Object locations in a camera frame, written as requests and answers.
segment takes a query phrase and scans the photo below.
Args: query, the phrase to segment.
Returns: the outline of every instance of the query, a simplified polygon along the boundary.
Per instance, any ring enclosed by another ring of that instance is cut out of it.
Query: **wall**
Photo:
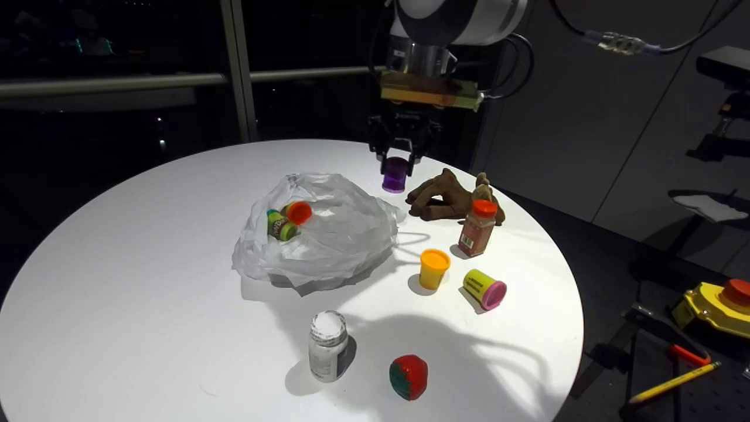
[[[711,4],[565,0],[564,9],[583,27],[620,27],[670,45],[695,36]],[[730,94],[696,72],[696,56],[723,45],[750,50],[748,19],[750,4],[744,4],[687,54],[627,59],[579,43],[549,0],[533,2],[521,33],[534,43],[537,72],[516,99],[485,111],[473,167],[511,192],[664,248],[690,219],[668,189],[750,194],[748,160],[684,158],[718,124]],[[704,224],[683,255],[750,277],[748,241],[748,231]]]

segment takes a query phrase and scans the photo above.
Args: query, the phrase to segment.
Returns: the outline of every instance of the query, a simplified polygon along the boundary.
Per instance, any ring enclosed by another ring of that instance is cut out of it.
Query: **white round table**
[[[422,160],[409,189],[444,167]],[[505,194],[507,222],[487,250],[451,254],[431,295],[418,288],[418,254],[451,250],[457,221],[407,219],[394,254],[354,287],[306,297],[242,288],[232,248],[261,194],[287,173],[327,170],[407,211],[377,168],[363,144],[247,144],[158,167],[83,207],[5,297],[10,422],[553,420],[582,358],[582,301],[553,240]],[[459,292],[471,267],[507,282],[497,310],[477,312]],[[357,338],[357,358],[333,384],[307,369],[319,310],[346,315]],[[430,363],[418,401],[389,384],[402,353]]]

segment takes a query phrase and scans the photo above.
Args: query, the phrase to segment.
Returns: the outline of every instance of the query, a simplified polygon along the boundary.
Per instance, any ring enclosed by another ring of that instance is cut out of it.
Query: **white bottle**
[[[350,344],[346,316],[319,312],[309,323],[309,371],[321,383],[335,383],[343,376],[343,351]]]

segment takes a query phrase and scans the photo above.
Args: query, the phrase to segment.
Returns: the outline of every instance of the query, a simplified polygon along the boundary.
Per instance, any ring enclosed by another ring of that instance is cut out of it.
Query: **yellow cup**
[[[465,291],[487,312],[507,297],[508,287],[482,270],[471,270],[465,277]]]
[[[437,291],[444,282],[444,274],[451,267],[451,258],[439,248],[425,248],[419,255],[419,264],[422,264],[419,284],[430,291]]]

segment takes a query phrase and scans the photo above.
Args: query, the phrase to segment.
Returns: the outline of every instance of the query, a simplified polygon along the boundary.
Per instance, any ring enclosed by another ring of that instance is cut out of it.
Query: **clear plastic bag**
[[[299,237],[267,237],[267,211],[309,202],[313,219]],[[258,200],[234,243],[232,267],[245,279],[291,287],[343,284],[375,267],[394,247],[399,211],[340,173],[293,173]]]

